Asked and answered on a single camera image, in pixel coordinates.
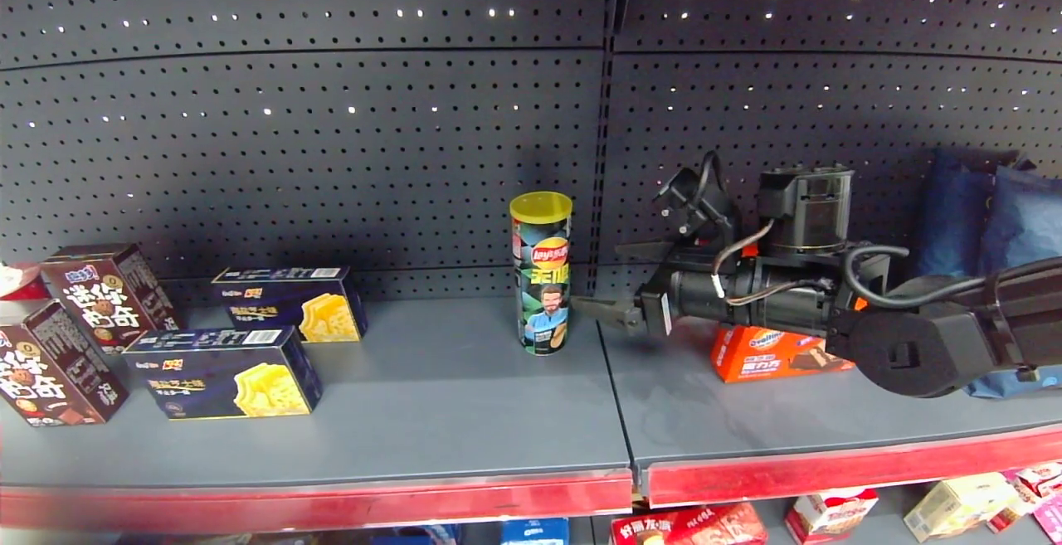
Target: robotic arm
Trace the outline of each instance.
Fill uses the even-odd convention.
[[[708,153],[653,200],[678,226],[672,241],[624,244],[661,261],[627,301],[573,297],[572,306],[631,335],[667,336],[681,317],[823,337],[891,392],[935,397],[998,370],[1035,380],[1062,363],[1062,258],[989,277],[917,277],[887,291],[889,260],[907,249],[847,240],[854,172],[793,167],[760,175],[761,226],[741,223]]]

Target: lay's chip can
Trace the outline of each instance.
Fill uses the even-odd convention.
[[[517,334],[531,354],[553,354],[568,337],[571,208],[571,199],[558,192],[528,192],[509,204]]]

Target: pegboard wall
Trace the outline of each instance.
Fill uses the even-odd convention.
[[[628,0],[618,31],[612,1],[3,0],[3,257],[132,240],[162,277],[507,294],[506,204],[549,189],[592,289],[708,149],[750,219],[763,168],[856,168],[852,235],[892,243],[926,149],[1062,171],[1062,0]]]
[[[622,22],[602,263],[673,233],[648,203],[705,150],[751,224],[760,170],[853,167],[850,236],[891,244],[910,244],[929,149],[1062,172],[1062,0],[629,0]]]

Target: orange box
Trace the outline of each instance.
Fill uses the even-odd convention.
[[[712,364],[723,382],[800,377],[855,368],[826,354],[823,338],[741,325],[716,335]]]

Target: red snack box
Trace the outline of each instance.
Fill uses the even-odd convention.
[[[0,392],[34,427],[104,423],[127,396],[58,301],[0,302]]]
[[[703,506],[616,520],[612,545],[763,545],[767,529],[752,504]]]
[[[720,328],[712,347],[712,364],[727,384],[855,368],[851,361],[826,354],[822,338],[740,325]]]
[[[786,529],[800,543],[826,543],[849,538],[877,504],[873,489],[835,489],[796,498],[786,514]]]
[[[121,354],[144,331],[177,329],[173,305],[136,244],[67,246],[40,266],[106,354]]]
[[[38,301],[48,299],[45,278],[37,263],[0,266],[0,301]]]
[[[1009,529],[1022,516],[1035,512],[1059,493],[1062,493],[1062,464],[1047,462],[1028,466],[1021,471],[1004,471],[1003,476],[1010,481],[1017,499],[989,522],[992,532]]]

